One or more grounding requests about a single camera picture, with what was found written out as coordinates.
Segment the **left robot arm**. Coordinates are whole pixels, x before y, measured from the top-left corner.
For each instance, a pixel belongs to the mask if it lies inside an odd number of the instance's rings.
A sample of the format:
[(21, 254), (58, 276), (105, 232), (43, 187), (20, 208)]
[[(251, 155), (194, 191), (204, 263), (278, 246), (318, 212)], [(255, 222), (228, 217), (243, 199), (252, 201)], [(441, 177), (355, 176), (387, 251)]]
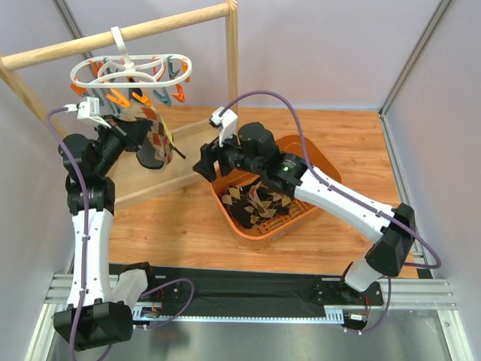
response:
[(109, 242), (116, 187), (108, 172), (124, 152), (140, 150), (152, 122), (105, 117), (95, 140), (81, 134), (59, 138), (58, 151), (68, 172), (67, 205), (74, 226), (74, 273), (67, 308), (55, 313), (54, 329), (71, 352), (128, 341), (133, 309), (149, 285), (148, 264), (129, 266), (110, 283)]

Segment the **orange brown argyle sock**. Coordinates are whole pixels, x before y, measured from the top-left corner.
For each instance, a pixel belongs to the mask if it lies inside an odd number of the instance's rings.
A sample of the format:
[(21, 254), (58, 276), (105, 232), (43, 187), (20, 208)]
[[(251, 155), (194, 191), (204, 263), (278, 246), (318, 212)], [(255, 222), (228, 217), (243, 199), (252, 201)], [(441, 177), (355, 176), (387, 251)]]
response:
[(262, 188), (262, 184), (258, 183), (255, 186), (252, 186), (247, 193), (249, 199), (254, 206), (254, 208), (258, 211), (259, 215), (264, 218), (273, 218), (275, 215), (276, 210), (270, 210), (268, 206), (265, 206), (261, 199), (259, 198), (258, 191)]

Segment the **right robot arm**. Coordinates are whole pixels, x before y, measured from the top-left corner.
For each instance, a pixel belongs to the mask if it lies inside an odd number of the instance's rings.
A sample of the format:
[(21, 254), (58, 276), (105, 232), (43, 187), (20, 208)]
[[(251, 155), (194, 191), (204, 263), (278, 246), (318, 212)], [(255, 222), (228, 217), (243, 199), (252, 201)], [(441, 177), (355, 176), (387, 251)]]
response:
[(414, 210), (401, 203), (376, 202), (330, 178), (301, 157), (279, 149), (261, 123), (248, 123), (235, 135), (222, 136), (200, 149), (193, 169), (209, 182), (233, 170), (257, 174), (268, 189), (321, 208), (360, 231), (371, 247), (350, 264), (342, 284), (365, 291), (381, 277), (396, 277), (414, 242)]

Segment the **black sock yellow trim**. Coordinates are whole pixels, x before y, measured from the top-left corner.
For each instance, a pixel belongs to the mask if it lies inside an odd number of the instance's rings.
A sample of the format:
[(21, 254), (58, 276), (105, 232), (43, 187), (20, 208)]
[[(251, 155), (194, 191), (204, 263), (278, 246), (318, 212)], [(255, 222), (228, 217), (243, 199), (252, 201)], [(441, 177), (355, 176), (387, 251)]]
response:
[(153, 123), (147, 139), (136, 153), (139, 163), (144, 168), (162, 169), (173, 161), (175, 153), (181, 159), (186, 159), (186, 156), (174, 144), (174, 136), (158, 111), (142, 106), (136, 117), (148, 119)]

